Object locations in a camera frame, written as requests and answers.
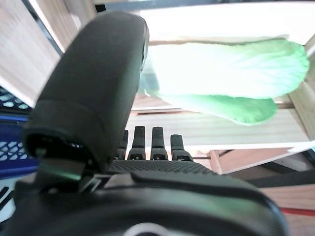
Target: blue plastic basket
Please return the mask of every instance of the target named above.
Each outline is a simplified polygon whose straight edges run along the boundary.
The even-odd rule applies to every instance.
[[[0,179],[30,174],[38,162],[24,151],[22,125],[32,109],[0,87]]]

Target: wooden crate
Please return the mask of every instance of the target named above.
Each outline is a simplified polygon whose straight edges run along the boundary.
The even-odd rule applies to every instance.
[[[30,0],[62,51],[80,27],[96,16],[91,0]],[[256,41],[286,37],[305,45],[311,68],[299,89],[275,98],[276,115],[260,125],[241,126],[226,119],[183,111],[157,97],[137,95],[126,128],[129,144],[134,127],[182,134],[186,150],[220,174],[276,160],[315,146],[315,2],[217,4],[134,12],[150,29],[150,44],[187,41]],[[0,85],[34,106],[60,56],[19,0],[0,2]],[[233,149],[221,157],[217,150]]]

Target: wooden board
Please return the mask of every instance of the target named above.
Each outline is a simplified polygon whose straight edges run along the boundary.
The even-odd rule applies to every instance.
[[[78,33],[78,28],[63,0],[30,0],[43,24],[65,52]]]
[[[0,86],[30,106],[59,55],[20,0],[0,1]]]
[[[314,12],[315,2],[310,1],[212,4],[142,10],[136,14],[146,20],[153,44],[285,37],[304,45],[314,34]]]
[[[315,217],[296,214],[284,214],[291,236],[314,236]]]
[[[289,153],[287,149],[283,147],[233,150],[220,157],[221,174],[243,170],[292,155],[293,153]]]
[[[315,210],[315,184],[260,189],[284,208]]]
[[[63,0],[78,29],[84,27],[96,16],[92,0]]]
[[[242,126],[229,120],[198,113],[154,114],[130,116],[129,146],[134,127],[146,127],[146,145],[151,146],[154,126],[164,128],[165,145],[170,146],[171,134],[182,134],[184,145],[195,149],[248,149],[296,147],[308,143],[309,138],[294,109],[279,110],[260,125]]]
[[[305,49],[309,54],[310,69],[305,81],[300,87],[290,93],[290,98],[296,107],[306,131],[311,140],[315,140],[315,38],[312,37],[306,44]]]

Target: robotic hand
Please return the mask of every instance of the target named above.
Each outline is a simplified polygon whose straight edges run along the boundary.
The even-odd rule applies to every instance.
[[[40,165],[16,184],[6,235],[288,235],[270,199],[194,163],[180,136],[168,161],[156,128],[146,161],[138,128],[124,160],[148,41],[145,21],[121,12],[98,16],[74,39],[24,128]]]

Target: red strip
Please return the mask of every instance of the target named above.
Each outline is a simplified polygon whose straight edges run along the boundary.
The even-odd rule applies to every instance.
[[[281,211],[287,214],[315,216],[315,210],[281,208]]]

